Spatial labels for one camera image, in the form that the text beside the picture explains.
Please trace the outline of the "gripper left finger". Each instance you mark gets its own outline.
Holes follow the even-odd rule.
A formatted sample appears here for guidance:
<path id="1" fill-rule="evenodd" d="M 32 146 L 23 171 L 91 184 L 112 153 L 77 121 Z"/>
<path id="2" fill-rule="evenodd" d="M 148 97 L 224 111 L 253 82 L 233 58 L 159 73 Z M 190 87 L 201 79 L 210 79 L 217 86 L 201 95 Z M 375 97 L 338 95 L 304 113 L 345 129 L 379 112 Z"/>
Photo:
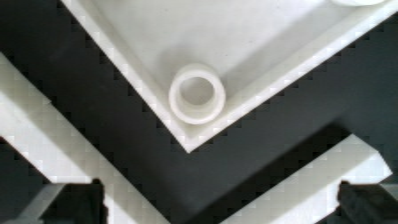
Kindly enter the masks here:
<path id="1" fill-rule="evenodd" d="M 11 224 L 107 224 L 105 186 L 50 184 L 39 191 Z"/>

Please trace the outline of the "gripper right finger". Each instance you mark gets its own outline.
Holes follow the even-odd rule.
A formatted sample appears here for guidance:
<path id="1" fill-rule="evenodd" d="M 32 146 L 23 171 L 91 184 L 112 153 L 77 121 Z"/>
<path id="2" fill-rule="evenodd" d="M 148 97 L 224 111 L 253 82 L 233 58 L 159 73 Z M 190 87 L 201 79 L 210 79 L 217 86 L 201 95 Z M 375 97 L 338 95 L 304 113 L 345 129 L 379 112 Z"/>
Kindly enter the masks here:
<path id="1" fill-rule="evenodd" d="M 322 224 L 398 224 L 398 184 L 352 184 L 338 190 L 338 208 Z"/>

